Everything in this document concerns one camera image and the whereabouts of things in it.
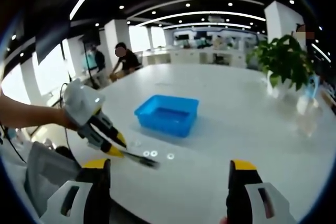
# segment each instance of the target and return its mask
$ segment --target human arm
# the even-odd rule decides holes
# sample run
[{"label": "human arm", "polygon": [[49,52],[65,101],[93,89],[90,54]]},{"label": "human arm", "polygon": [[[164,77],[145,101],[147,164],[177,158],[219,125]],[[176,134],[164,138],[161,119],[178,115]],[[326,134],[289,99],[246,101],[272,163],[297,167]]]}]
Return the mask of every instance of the human arm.
[{"label": "human arm", "polygon": [[117,68],[119,67],[119,65],[120,65],[120,58],[118,59],[117,64],[116,64],[115,67],[113,68],[112,73],[114,73],[114,72],[117,70]]},{"label": "human arm", "polygon": [[0,95],[0,122],[4,126],[11,128],[25,128],[54,123],[68,129],[76,129],[64,110],[20,103],[5,96],[3,92]]}]

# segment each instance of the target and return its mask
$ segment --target person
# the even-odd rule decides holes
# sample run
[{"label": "person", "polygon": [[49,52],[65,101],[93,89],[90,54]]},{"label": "person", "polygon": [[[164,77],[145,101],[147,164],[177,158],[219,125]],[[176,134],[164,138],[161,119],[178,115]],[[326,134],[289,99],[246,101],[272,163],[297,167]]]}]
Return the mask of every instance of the person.
[{"label": "person", "polygon": [[99,51],[95,46],[92,47],[92,53],[94,54],[94,60],[96,61],[97,67],[98,67],[98,72],[102,71],[105,69],[105,56],[104,54]]},{"label": "person", "polygon": [[106,87],[109,83],[107,80],[108,75],[106,73],[106,68],[105,68],[105,56],[101,51],[99,51],[96,48],[96,46],[92,47],[91,52],[95,56],[94,60],[98,67],[97,81],[99,82],[101,87]]},{"label": "person", "polygon": [[[113,68],[112,74],[110,75],[112,81],[116,81],[117,79],[120,79],[141,67],[137,56],[131,50],[129,50],[123,42],[120,42],[116,45],[115,55],[119,57],[119,59]],[[120,63],[122,63],[122,69],[121,71],[115,73]]]},{"label": "person", "polygon": [[64,109],[46,106],[28,105],[0,94],[0,122],[8,128],[25,128],[58,124],[67,129],[76,130],[76,126],[66,116]]}]

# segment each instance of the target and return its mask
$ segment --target gray chair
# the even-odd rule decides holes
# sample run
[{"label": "gray chair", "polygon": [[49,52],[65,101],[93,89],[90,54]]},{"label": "gray chair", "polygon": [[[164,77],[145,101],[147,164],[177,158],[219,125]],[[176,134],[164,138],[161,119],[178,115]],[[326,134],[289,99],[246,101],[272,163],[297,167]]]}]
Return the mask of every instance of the gray chair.
[{"label": "gray chair", "polygon": [[47,210],[47,200],[80,170],[70,160],[41,143],[34,142],[27,161],[25,190],[39,216]]}]

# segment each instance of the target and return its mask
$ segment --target green leaf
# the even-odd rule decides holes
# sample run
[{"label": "green leaf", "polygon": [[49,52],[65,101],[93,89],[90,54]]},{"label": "green leaf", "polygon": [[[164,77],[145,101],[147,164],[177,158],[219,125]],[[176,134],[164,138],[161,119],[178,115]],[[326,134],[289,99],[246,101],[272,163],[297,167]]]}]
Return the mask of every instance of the green leaf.
[{"label": "green leaf", "polygon": [[263,67],[262,67],[262,72],[263,72],[264,74],[267,74],[267,72],[268,72],[268,67],[267,67],[267,66],[263,66]]},{"label": "green leaf", "polygon": [[297,82],[296,83],[296,91],[299,91],[301,89],[302,84],[303,84],[302,82]]},{"label": "green leaf", "polygon": [[298,41],[291,35],[275,38],[271,43],[261,41],[253,50],[253,55],[257,57],[264,73],[268,70],[273,72],[270,78],[273,87],[278,81],[284,82],[289,79],[291,87],[296,84],[296,89],[299,90],[313,73],[307,53],[301,49]]},{"label": "green leaf", "polygon": [[279,82],[279,76],[276,74],[271,74],[271,76],[269,77],[269,82],[271,83],[272,87],[274,88],[278,82]]}]

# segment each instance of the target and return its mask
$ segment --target white pot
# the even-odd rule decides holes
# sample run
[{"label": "white pot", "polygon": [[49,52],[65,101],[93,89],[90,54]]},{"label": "white pot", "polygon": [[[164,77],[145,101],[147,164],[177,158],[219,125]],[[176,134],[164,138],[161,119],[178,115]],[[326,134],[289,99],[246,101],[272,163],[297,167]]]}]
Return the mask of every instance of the white pot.
[{"label": "white pot", "polygon": [[268,70],[267,72],[267,93],[274,98],[283,99],[289,89],[291,81],[286,79],[284,83],[281,80],[278,81],[278,84],[275,85],[273,88],[271,82],[269,80],[270,76],[272,75],[272,71]]}]

